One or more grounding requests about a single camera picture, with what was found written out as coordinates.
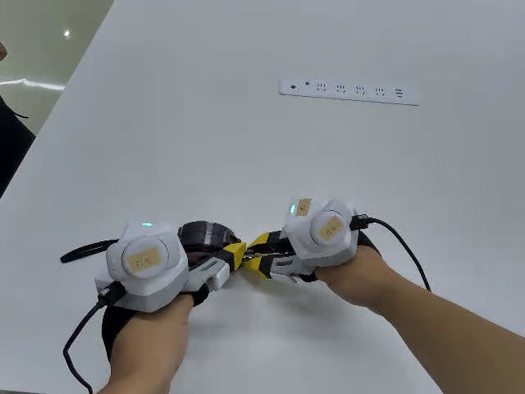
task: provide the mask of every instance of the black glove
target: black glove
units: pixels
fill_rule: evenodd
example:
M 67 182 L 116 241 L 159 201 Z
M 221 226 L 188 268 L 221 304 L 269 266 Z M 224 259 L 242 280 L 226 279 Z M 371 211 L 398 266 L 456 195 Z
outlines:
M 187 294 L 194 299 L 194 307 L 201 305 L 210 294 L 208 285 L 203 285 L 197 291 Z M 120 308 L 118 306 L 108 306 L 104 312 L 102 320 L 102 340 L 106 348 L 107 359 L 112 357 L 113 343 L 116 340 L 118 333 L 126 326 L 126 324 L 137 314 L 136 310 Z

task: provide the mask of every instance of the forearm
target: forearm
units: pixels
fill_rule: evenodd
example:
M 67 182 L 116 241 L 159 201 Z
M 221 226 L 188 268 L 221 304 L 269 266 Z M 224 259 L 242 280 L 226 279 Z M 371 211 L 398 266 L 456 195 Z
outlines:
M 525 338 L 403 278 L 377 312 L 445 394 L 525 392 Z
M 167 394 L 170 385 L 160 383 L 145 376 L 112 378 L 98 394 Z

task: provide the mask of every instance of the wrist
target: wrist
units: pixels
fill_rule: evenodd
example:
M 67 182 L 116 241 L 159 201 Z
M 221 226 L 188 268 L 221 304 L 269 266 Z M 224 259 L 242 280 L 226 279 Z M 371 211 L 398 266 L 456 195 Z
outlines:
M 170 391 L 171 380 L 161 379 L 144 372 L 127 375 L 113 375 L 107 386 L 99 394 L 167 394 Z
M 391 270 L 388 278 L 381 284 L 377 295 L 368 308 L 380 316 L 386 318 L 392 305 L 398 302 L 398 299 L 405 292 L 406 286 L 410 282 L 399 275 L 396 271 Z

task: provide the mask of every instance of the black strap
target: black strap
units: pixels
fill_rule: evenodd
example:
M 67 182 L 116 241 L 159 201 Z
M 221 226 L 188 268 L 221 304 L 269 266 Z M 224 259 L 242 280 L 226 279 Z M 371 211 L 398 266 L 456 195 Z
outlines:
M 214 222 L 189 222 L 179 227 L 178 236 L 186 253 L 221 250 L 229 244 L 240 242 L 232 230 Z
M 75 250 L 72 250 L 71 252 L 67 252 L 66 254 L 64 254 L 60 258 L 60 261 L 62 261 L 63 263 L 69 263 L 70 261 L 82 259 L 84 257 L 91 256 L 93 254 L 104 252 L 107 250 L 107 248 L 109 248 L 110 245 L 113 245 L 117 242 L 118 240 L 105 240 L 105 241 L 95 242 L 94 244 L 81 246 L 80 248 L 76 248 Z

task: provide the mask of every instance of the yellow and black part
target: yellow and black part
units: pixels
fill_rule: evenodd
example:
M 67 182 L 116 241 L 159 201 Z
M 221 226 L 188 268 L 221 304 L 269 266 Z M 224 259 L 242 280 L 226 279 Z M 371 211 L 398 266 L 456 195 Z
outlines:
M 271 279 L 272 275 L 270 272 L 272 271 L 272 261 L 273 256 L 254 257 L 248 261 L 245 261 L 243 267 L 249 271 L 257 273 L 257 275 L 260 277 Z
M 215 252 L 210 256 L 217 259 L 221 259 L 230 267 L 230 273 L 233 273 L 240 267 L 240 263 L 243 260 L 244 252 L 246 252 L 246 243 L 238 242 L 236 244 L 230 244 L 225 246 L 223 249 Z
M 248 251 L 253 254 L 294 254 L 294 248 L 288 238 L 281 238 L 280 231 L 266 232 L 252 242 Z

